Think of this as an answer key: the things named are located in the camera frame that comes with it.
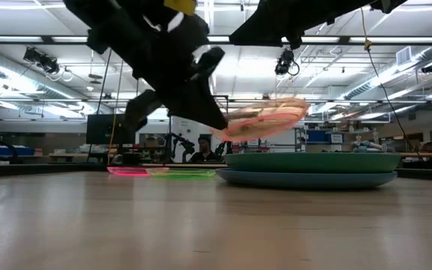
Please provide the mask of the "blue storage bin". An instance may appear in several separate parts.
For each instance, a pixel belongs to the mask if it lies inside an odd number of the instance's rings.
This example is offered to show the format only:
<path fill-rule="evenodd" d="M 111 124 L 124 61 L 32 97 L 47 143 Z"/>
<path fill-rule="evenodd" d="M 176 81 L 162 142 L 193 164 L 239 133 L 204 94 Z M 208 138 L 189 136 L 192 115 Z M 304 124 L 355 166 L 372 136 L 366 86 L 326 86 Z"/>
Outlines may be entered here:
<path fill-rule="evenodd" d="M 306 142 L 308 144 L 343 144 L 344 135 L 327 130 L 309 130 Z"/>

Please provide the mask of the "black overhead frame beam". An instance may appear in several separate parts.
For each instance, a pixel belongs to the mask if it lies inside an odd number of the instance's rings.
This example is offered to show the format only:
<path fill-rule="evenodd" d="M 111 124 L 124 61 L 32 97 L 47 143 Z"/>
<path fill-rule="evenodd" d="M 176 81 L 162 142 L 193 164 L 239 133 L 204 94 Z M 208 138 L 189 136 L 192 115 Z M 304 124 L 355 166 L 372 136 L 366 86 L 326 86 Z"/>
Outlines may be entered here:
<path fill-rule="evenodd" d="M 370 36 L 367 38 L 377 46 L 429 46 L 432 36 Z M 86 36 L 34 36 L 34 35 L 0 35 L 0 44 L 84 44 Z M 338 44 L 343 46 L 363 44 L 363 36 L 328 36 L 309 35 L 302 39 L 303 45 Z"/>

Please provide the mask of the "large green plate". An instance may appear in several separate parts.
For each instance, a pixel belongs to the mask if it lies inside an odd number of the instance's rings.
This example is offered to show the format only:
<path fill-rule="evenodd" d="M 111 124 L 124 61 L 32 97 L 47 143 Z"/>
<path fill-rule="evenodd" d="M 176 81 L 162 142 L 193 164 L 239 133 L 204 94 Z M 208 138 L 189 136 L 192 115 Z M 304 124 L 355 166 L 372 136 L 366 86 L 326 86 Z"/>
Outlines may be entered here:
<path fill-rule="evenodd" d="M 390 173 L 399 154 L 319 152 L 244 153 L 224 156 L 232 170 L 264 173 Z"/>

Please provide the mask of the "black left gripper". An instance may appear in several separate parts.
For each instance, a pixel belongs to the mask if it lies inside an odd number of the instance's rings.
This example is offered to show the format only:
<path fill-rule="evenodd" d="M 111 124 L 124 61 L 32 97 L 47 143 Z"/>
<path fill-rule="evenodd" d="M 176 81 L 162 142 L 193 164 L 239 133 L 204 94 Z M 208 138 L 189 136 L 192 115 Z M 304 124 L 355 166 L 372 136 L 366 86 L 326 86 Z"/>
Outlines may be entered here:
<path fill-rule="evenodd" d="M 213 47 L 198 60 L 193 52 L 204 44 L 204 31 L 194 22 L 187 31 L 155 31 L 144 21 L 134 22 L 123 10 L 91 23 L 87 44 L 94 50 L 111 48 L 150 89 L 127 103 L 124 124 L 138 131 L 148 116 L 165 106 L 179 116 L 211 128 L 227 127 L 227 120 L 209 91 L 209 77 L 225 52 Z"/>

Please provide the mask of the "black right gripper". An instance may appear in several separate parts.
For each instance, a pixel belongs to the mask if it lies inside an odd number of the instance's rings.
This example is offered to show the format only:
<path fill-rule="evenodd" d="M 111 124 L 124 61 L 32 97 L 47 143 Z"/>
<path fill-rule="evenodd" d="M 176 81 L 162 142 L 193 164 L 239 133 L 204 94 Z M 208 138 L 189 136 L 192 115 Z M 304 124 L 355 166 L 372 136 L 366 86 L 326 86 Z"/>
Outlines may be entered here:
<path fill-rule="evenodd" d="M 240 46 L 282 47 L 302 44 L 305 31 L 355 9 L 355 0 L 262 0 L 262 7 L 230 36 Z"/>

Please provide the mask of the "small orange translucent plate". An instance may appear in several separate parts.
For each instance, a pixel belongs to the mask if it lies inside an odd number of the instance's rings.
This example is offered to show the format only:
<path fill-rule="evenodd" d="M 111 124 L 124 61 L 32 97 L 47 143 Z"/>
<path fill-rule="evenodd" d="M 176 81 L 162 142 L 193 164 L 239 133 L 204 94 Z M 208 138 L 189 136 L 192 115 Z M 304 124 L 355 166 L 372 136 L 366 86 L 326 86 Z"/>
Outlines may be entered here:
<path fill-rule="evenodd" d="M 229 112 L 227 127 L 211 127 L 211 134 L 221 141 L 240 143 L 270 137 L 294 126 L 303 119 L 310 104 L 295 97 L 266 100 Z"/>

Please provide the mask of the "white grey tabletop device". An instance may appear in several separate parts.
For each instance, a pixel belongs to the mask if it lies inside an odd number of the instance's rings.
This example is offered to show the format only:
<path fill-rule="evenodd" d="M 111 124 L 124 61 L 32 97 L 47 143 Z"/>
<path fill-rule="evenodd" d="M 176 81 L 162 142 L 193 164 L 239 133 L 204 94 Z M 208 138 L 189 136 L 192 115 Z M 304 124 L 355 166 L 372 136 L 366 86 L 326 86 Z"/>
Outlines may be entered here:
<path fill-rule="evenodd" d="M 363 140 L 361 135 L 355 137 L 355 141 L 352 142 L 353 152 L 382 152 L 383 147 L 374 142 Z"/>

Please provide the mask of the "small green translucent plate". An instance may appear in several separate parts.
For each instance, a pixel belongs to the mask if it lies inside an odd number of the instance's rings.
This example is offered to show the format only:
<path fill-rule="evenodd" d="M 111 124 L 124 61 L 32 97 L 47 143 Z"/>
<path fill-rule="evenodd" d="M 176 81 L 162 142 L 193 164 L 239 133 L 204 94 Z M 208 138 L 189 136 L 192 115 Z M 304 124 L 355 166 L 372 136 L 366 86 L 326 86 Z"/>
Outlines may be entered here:
<path fill-rule="evenodd" d="M 159 168 L 147 169 L 146 172 L 153 178 L 165 179 L 206 179 L 215 175 L 214 169 L 175 169 Z"/>

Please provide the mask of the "person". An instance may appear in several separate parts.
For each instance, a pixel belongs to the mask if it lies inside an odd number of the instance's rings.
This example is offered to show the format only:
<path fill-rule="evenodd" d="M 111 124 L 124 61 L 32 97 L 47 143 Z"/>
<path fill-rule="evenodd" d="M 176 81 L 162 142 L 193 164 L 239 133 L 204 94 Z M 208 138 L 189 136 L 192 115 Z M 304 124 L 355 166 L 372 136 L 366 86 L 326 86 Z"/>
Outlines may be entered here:
<path fill-rule="evenodd" d="M 191 163 L 213 162 L 219 161 L 220 158 L 211 148 L 211 141 L 207 136 L 198 138 L 199 151 L 194 153 L 190 158 Z"/>

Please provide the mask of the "silver ventilation duct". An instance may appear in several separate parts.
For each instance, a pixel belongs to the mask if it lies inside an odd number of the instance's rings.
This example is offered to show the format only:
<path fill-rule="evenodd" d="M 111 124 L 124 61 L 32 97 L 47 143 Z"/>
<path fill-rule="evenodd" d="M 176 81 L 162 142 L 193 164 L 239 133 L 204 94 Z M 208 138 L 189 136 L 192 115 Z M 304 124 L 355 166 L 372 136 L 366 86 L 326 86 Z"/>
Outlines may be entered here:
<path fill-rule="evenodd" d="M 52 81 L 36 72 L 32 64 L 19 64 L 0 55 L 0 100 L 39 99 L 46 102 L 84 106 L 88 113 L 110 113 L 106 105 L 99 105 L 89 97 L 67 86 Z"/>

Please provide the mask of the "small red translucent plate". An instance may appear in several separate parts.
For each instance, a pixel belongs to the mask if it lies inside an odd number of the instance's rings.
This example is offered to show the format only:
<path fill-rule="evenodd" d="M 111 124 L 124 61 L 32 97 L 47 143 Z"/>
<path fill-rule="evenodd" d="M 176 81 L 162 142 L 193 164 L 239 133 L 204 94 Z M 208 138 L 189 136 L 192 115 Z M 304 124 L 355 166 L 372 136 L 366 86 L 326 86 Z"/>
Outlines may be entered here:
<path fill-rule="evenodd" d="M 146 177 L 154 172 L 167 171 L 168 167 L 131 167 L 131 166 L 108 166 L 107 171 L 115 176 L 137 176 Z"/>

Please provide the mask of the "yellow tape tag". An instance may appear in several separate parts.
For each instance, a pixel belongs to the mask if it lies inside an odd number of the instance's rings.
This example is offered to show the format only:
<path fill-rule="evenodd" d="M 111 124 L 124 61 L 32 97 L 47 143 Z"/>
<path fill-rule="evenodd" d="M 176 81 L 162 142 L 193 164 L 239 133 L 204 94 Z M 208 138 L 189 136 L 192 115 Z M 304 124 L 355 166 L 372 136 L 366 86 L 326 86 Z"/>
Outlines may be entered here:
<path fill-rule="evenodd" d="M 163 4 L 174 11 L 192 16 L 197 7 L 197 0 L 163 0 Z"/>

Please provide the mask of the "blue flat box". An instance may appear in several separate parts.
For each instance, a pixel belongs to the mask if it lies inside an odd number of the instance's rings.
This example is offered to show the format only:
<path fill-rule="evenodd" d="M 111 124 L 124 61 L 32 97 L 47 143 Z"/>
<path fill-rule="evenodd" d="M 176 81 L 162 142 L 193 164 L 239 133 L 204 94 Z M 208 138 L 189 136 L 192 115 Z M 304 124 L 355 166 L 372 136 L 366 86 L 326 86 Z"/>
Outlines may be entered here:
<path fill-rule="evenodd" d="M 32 156 L 35 151 L 33 148 L 16 147 L 16 153 L 22 156 Z M 0 147 L 0 156 L 11 156 L 14 152 L 8 147 Z"/>

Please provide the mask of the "black aluminium table frame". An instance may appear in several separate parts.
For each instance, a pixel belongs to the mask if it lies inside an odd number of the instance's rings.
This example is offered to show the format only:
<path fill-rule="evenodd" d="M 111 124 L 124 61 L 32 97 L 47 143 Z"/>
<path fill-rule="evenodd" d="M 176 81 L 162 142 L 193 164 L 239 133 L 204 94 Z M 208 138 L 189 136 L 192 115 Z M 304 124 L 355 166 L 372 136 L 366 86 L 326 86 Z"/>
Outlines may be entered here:
<path fill-rule="evenodd" d="M 103 165 L 83 163 L 12 164 L 0 166 L 0 177 L 69 172 L 108 172 Z M 396 169 L 400 178 L 432 180 L 432 169 Z"/>

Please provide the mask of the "black monitor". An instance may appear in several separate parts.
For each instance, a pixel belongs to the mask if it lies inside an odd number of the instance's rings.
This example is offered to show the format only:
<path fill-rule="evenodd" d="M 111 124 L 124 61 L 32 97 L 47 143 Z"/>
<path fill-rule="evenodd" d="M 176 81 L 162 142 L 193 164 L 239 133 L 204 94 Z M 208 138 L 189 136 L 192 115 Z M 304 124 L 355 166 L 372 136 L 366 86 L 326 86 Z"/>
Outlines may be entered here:
<path fill-rule="evenodd" d="M 125 125 L 124 114 L 89 115 L 86 127 L 87 144 L 135 143 L 135 132 Z"/>

